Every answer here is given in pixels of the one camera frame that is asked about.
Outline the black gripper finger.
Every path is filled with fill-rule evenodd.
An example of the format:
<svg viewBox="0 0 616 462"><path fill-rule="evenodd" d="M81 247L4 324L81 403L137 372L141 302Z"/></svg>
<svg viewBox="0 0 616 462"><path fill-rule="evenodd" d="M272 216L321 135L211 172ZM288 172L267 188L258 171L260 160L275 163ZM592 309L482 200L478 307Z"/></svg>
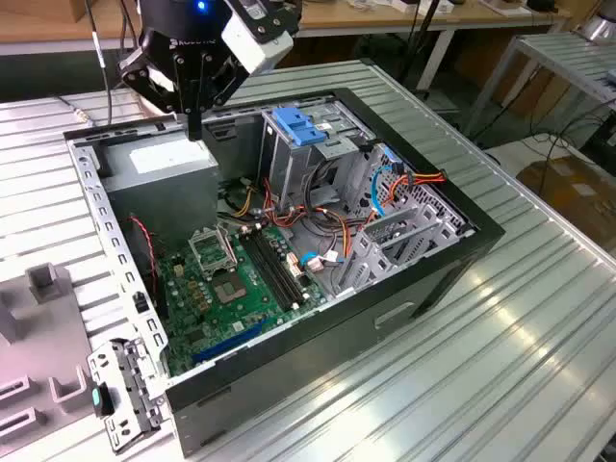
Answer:
<svg viewBox="0 0 616 462"><path fill-rule="evenodd" d="M185 129L187 138L194 141L193 104L177 82L173 82L152 64L140 46L119 63L124 84L138 93L150 106L165 114L173 114Z"/></svg>
<svg viewBox="0 0 616 462"><path fill-rule="evenodd" d="M247 79L249 73L237 58L229 57L218 71L213 71L203 57L194 112L194 139L202 140L202 117L213 108L223 106Z"/></svg>

